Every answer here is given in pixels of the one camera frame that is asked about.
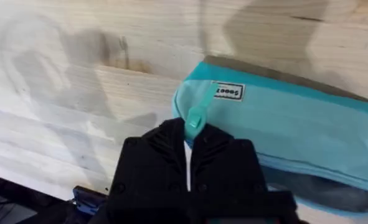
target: blue object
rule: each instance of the blue object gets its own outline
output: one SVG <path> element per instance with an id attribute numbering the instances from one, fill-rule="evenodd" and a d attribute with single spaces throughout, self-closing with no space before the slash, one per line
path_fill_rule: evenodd
<path id="1" fill-rule="evenodd" d="M 174 116 L 187 119 L 213 82 L 225 90 L 207 122 L 252 140 L 261 165 L 368 191 L 368 102 L 200 63 L 174 95 Z"/>
<path id="2" fill-rule="evenodd" d="M 214 93 L 218 89 L 217 83 L 211 83 L 209 89 L 203 96 L 203 100 L 197 105 L 189 109 L 187 119 L 185 121 L 185 137 L 193 140 L 202 131 L 207 121 L 207 107 L 213 100 Z"/>

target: label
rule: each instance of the label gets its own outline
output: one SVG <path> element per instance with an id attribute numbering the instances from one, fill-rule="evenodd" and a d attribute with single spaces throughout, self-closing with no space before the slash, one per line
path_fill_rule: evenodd
<path id="1" fill-rule="evenodd" d="M 246 87 L 244 84 L 226 83 L 218 81 L 213 81 L 213 83 L 219 84 L 219 88 L 217 89 L 214 98 L 235 100 L 235 101 L 241 101 L 243 99 Z"/>

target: turquoise fabric case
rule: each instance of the turquoise fabric case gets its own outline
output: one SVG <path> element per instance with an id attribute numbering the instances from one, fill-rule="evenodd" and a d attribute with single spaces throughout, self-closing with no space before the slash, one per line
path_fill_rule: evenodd
<path id="1" fill-rule="evenodd" d="M 368 213 L 367 102 L 202 62 L 177 89 L 174 116 L 186 119 L 212 82 L 207 122 L 254 143 L 270 187 L 341 215 Z"/>

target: pencil case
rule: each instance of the pencil case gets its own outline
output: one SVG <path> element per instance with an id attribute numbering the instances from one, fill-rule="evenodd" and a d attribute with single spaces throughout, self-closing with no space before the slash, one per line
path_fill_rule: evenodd
<path id="1" fill-rule="evenodd" d="M 368 215 L 368 102 L 201 62 L 173 96 L 173 115 L 186 119 L 211 83 L 207 123 L 253 142 L 271 189 Z"/>

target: wooden board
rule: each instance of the wooden board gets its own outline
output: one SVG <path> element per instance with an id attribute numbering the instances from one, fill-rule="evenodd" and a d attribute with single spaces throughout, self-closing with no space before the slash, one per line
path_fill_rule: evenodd
<path id="1" fill-rule="evenodd" d="M 1 0 L 0 177 L 107 193 L 124 139 L 171 117 L 205 55 L 368 98 L 368 0 Z"/>

